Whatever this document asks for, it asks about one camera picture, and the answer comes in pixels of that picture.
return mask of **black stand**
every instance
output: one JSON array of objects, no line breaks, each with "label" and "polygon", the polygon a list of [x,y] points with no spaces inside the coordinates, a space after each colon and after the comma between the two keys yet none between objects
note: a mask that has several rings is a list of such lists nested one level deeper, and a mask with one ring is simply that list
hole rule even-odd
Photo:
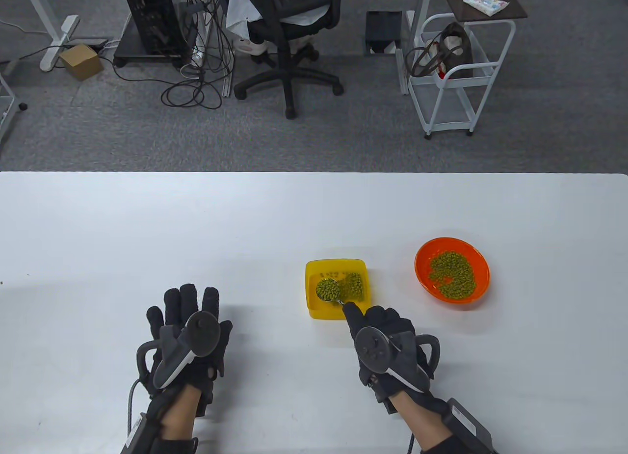
[{"label": "black stand", "polygon": [[189,30],[188,46],[190,50],[184,54],[153,54],[147,53],[133,18],[129,21],[124,34],[114,53],[113,64],[116,68],[122,68],[130,61],[137,63],[172,63],[172,66],[179,70],[191,60],[191,47],[194,46],[197,37],[196,28]]}]

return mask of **white frame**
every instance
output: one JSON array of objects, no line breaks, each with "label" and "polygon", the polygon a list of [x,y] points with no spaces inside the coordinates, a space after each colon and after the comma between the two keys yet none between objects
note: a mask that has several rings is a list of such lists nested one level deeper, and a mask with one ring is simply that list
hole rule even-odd
[{"label": "white frame", "polygon": [[[7,92],[6,95],[2,94],[2,89]],[[8,101],[7,105],[9,106],[6,108],[6,110],[0,111],[0,142],[2,142],[2,138],[4,137],[6,131],[9,129],[11,119],[18,110],[18,104],[20,103],[18,97],[9,87],[9,84],[7,84],[7,82],[2,77],[2,73],[0,73],[0,101],[2,101],[3,103]]]}]

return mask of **bag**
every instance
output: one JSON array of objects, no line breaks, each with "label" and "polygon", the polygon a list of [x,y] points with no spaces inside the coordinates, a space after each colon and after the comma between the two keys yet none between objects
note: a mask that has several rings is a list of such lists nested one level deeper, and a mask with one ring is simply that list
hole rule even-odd
[{"label": "bag", "polygon": [[[430,49],[432,53],[434,52],[434,46],[437,46],[436,54],[431,59],[426,58],[426,55],[430,54]],[[415,51],[421,52],[421,54],[412,68],[410,68],[408,66],[408,55]],[[427,63],[421,64],[424,58],[426,58]],[[462,25],[456,22],[446,26],[442,32],[438,33],[428,43],[428,46],[413,48],[406,53],[406,68],[408,68],[408,73],[415,78],[430,75],[439,66],[441,66],[444,73],[447,73],[447,71],[452,70],[456,66],[470,63],[473,63],[471,40]],[[451,75],[450,79],[470,78],[471,76],[473,76],[472,70],[460,70]]]}]

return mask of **black glove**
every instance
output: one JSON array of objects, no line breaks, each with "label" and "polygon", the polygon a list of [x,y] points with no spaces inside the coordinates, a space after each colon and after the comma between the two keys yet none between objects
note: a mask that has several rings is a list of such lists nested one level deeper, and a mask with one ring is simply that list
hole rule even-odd
[{"label": "black glove", "polygon": [[[366,315],[363,315],[356,304],[348,302],[342,307],[342,310],[347,319],[353,339],[355,339],[357,332],[365,326],[373,326],[387,337],[404,331],[410,331],[413,335],[416,335],[415,327],[412,325],[412,322],[408,319],[402,319],[399,313],[393,308],[384,310],[381,306],[374,306],[366,311]],[[401,380],[398,380],[390,374],[373,373],[373,371],[364,366],[359,358],[358,361],[360,363],[360,381],[373,389],[375,398],[377,398],[379,403],[384,403],[388,413],[397,412],[388,398],[401,391],[406,391],[416,403],[432,411],[439,413],[446,408],[446,402],[434,398],[429,391],[426,393],[417,392],[410,389],[410,387],[401,382]],[[434,373],[428,364],[427,356],[420,346],[417,346],[417,364],[425,371],[429,378],[434,378]]]},{"label": "black glove", "polygon": [[[178,331],[185,326],[189,317],[198,311],[197,290],[193,284],[185,284],[180,290],[170,289],[166,291],[163,297],[166,304],[166,323],[175,326]],[[218,319],[218,290],[213,287],[205,289],[203,294],[203,304],[201,310],[208,311]],[[151,326],[151,334],[154,339],[159,338],[159,329],[164,326],[163,314],[157,306],[150,307],[146,312],[146,317]],[[224,376],[225,363],[224,356],[227,344],[229,342],[229,333],[233,324],[229,320],[220,323],[220,340],[214,351],[205,357],[195,357],[179,375],[171,382],[170,385],[186,385],[190,384],[202,392],[198,402],[197,416],[205,414],[205,408],[211,403],[213,398],[213,381],[218,377]],[[161,351],[157,350],[153,356],[153,367],[150,371],[148,380],[142,380],[146,391],[151,398],[161,391],[155,388],[153,384],[153,376],[155,369],[161,362]]]}]

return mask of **glove finger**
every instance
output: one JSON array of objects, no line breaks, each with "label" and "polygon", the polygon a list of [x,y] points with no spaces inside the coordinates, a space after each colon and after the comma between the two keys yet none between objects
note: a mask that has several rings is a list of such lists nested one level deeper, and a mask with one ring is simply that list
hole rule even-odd
[{"label": "glove finger", "polygon": [[401,317],[399,316],[399,312],[397,312],[394,308],[386,309],[386,320],[394,321],[394,320],[400,320],[400,319]]},{"label": "glove finger", "polygon": [[181,324],[181,294],[179,289],[169,289],[163,295],[166,304],[166,324]]},{"label": "glove finger", "polygon": [[161,308],[152,306],[146,311],[146,319],[151,326],[153,340],[159,339],[159,329],[163,326],[163,313]]},{"label": "glove finger", "polygon": [[225,376],[225,351],[227,350],[227,344],[229,344],[229,335],[231,335],[231,330],[233,330],[233,323],[229,320],[220,322],[220,340],[218,341],[217,346],[217,350],[220,351],[220,355],[217,359],[218,364],[216,367],[220,377]]},{"label": "glove finger", "polygon": [[386,321],[386,310],[383,306],[375,305],[366,311],[365,317],[368,326],[379,328]]},{"label": "glove finger", "polygon": [[218,319],[218,305],[220,304],[220,295],[218,295],[218,289],[215,287],[208,287],[203,293],[203,305],[202,309],[208,311],[216,320]]},{"label": "glove finger", "polygon": [[186,323],[191,315],[198,311],[197,292],[194,284],[181,286],[181,322]]},{"label": "glove finger", "polygon": [[345,314],[351,337],[355,338],[355,334],[364,326],[364,315],[360,308],[353,302],[347,302],[342,306],[342,312]]},{"label": "glove finger", "polygon": [[372,377],[373,373],[366,368],[366,366],[363,366],[362,363],[360,363],[360,371],[358,373],[358,376],[360,378],[360,382],[363,385],[369,385],[370,384],[370,378]]}]

